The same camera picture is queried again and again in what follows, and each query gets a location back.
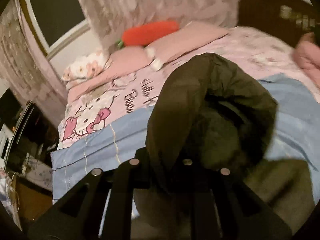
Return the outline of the pink cartoon print bed sheet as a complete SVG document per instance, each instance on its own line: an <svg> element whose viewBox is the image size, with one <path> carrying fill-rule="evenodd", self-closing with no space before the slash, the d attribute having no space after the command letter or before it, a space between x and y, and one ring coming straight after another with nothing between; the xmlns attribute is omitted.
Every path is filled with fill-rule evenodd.
<svg viewBox="0 0 320 240"><path fill-rule="evenodd" d="M192 57L203 53L216 53L236 63L255 79L284 73L302 82L316 99L319 98L319 89L296 65L289 45L257 29L235 27L229 29L226 36L165 63L157 72L149 64L67 103L65 117L58 127L58 147L68 148L122 116L153 106L168 76Z"/></svg>

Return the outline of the rolled pink quilt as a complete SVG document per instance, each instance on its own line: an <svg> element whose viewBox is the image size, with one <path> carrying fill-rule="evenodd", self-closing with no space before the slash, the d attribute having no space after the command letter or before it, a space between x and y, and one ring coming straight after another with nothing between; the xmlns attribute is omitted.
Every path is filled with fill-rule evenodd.
<svg viewBox="0 0 320 240"><path fill-rule="evenodd" d="M314 33L304 34L293 51L293 60L297 66L319 88L319 63L320 52L316 44Z"/></svg>

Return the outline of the dark wooden headboard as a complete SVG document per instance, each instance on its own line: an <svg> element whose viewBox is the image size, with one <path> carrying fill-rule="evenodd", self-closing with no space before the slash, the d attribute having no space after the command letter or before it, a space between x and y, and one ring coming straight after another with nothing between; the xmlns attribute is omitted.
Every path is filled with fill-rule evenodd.
<svg viewBox="0 0 320 240"><path fill-rule="evenodd" d="M259 29L295 47L319 24L319 10L303 0L240 0L238 25Z"/></svg>

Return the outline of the pink pillow right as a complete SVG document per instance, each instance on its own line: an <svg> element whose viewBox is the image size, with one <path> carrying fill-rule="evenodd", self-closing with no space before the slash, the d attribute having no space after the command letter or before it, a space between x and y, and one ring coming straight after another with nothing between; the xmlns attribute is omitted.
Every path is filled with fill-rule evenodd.
<svg viewBox="0 0 320 240"><path fill-rule="evenodd" d="M156 56L167 63L228 33L228 29L207 22L192 21L180 30L153 41L145 48L154 48Z"/></svg>

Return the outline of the window with white frame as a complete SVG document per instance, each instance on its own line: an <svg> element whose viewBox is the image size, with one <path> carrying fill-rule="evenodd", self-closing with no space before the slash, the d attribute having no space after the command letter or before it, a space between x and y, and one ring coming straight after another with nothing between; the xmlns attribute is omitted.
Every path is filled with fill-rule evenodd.
<svg viewBox="0 0 320 240"><path fill-rule="evenodd" d="M47 59L89 30L78 0L24 0Z"/></svg>

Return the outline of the red carrot plush pillow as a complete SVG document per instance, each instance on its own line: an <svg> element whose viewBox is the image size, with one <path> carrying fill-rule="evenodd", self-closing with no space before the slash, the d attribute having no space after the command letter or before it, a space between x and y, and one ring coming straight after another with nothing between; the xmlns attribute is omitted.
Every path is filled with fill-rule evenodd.
<svg viewBox="0 0 320 240"><path fill-rule="evenodd" d="M136 27L123 32L117 42L117 48L126 46L147 46L153 41L178 31L180 25L176 21L158 21Z"/></svg>

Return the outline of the dark cluttered side desk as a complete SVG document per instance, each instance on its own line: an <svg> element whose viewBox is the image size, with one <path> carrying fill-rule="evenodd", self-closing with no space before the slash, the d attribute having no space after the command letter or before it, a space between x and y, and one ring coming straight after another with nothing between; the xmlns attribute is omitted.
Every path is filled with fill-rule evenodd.
<svg viewBox="0 0 320 240"><path fill-rule="evenodd" d="M9 130L1 150L4 171L52 192L50 154L57 149L56 128L36 104L20 104L10 89L1 96L1 127Z"/></svg>

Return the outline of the dark olive puffer jacket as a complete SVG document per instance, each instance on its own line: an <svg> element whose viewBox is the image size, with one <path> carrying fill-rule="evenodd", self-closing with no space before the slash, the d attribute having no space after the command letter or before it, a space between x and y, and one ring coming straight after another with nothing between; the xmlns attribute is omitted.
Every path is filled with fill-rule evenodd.
<svg viewBox="0 0 320 240"><path fill-rule="evenodd" d="M315 208L306 161L266 160L278 104L235 63L193 57L167 78L148 121L146 189L134 200L141 218L176 239L190 226L180 157L230 165L295 234Z"/></svg>

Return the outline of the pink lace curtain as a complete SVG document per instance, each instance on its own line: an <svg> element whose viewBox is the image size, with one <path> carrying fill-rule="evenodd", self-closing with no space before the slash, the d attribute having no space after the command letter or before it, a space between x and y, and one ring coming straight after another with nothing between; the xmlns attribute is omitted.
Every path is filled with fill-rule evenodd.
<svg viewBox="0 0 320 240"><path fill-rule="evenodd" d="M79 0L90 28L99 38L105 55L116 50L116 42L131 27L175 20L180 26L207 21L231 28L238 22L240 0Z"/></svg>
<svg viewBox="0 0 320 240"><path fill-rule="evenodd" d="M57 127L65 116L67 92L39 48L18 0L1 13L1 79L21 104L32 101Z"/></svg>

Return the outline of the pink pillow left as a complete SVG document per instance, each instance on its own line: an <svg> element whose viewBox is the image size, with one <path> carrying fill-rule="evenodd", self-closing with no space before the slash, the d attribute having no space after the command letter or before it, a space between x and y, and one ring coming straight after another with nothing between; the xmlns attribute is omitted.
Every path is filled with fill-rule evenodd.
<svg viewBox="0 0 320 240"><path fill-rule="evenodd" d="M148 56L143 47L129 46L113 53L110 60L110 66L101 73L70 88L67 96L68 104L99 86L148 66L152 57Z"/></svg>

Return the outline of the light blue bed sheet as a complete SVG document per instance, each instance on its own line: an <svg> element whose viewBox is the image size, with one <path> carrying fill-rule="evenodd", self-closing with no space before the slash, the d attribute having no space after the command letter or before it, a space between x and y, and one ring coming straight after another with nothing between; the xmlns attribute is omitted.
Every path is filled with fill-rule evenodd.
<svg viewBox="0 0 320 240"><path fill-rule="evenodd" d="M301 82L276 74L259 80L278 102L276 130L266 158L303 159L311 173L314 200L319 201L319 103ZM153 108L142 108L51 155L53 201L57 202L90 170L115 169L144 147Z"/></svg>

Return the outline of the pink lace curtain left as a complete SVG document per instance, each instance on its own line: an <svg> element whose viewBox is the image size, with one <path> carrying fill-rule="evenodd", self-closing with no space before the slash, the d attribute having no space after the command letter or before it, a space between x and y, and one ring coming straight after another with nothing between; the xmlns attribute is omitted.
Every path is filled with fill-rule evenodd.
<svg viewBox="0 0 320 240"><path fill-rule="evenodd" d="M1 13L1 79L21 104L32 101L57 127L65 116L67 92L39 48L18 0Z"/></svg>

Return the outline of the floral white pillow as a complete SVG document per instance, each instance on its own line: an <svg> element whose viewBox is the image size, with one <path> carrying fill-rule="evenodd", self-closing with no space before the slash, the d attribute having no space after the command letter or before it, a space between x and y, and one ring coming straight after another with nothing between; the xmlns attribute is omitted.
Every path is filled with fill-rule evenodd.
<svg viewBox="0 0 320 240"><path fill-rule="evenodd" d="M101 74L110 66L110 57L98 50L86 56L77 58L63 71L61 81L70 90L89 79Z"/></svg>

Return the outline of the small white object on pillows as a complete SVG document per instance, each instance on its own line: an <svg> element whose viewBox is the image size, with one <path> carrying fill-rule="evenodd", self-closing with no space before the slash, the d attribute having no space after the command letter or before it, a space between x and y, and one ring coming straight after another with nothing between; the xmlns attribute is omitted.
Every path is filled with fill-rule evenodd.
<svg viewBox="0 0 320 240"><path fill-rule="evenodd" d="M151 68L156 72L159 71L163 67L164 62L156 56L156 50L151 47L145 48L145 51L147 53L148 58L151 59Z"/></svg>

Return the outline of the pink pillow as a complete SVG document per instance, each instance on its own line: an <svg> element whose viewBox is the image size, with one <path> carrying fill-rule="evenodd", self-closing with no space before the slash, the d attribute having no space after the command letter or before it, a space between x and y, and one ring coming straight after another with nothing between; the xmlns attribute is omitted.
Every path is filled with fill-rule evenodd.
<svg viewBox="0 0 320 240"><path fill-rule="evenodd" d="M192 21L180 30L153 41L145 48L154 48L156 56L167 63L228 33L228 29L207 22Z"/></svg>
<svg viewBox="0 0 320 240"><path fill-rule="evenodd" d="M148 66L152 57L148 56L143 47L129 46L113 53L110 60L110 66L101 73L70 88L67 96L68 104L99 86Z"/></svg>

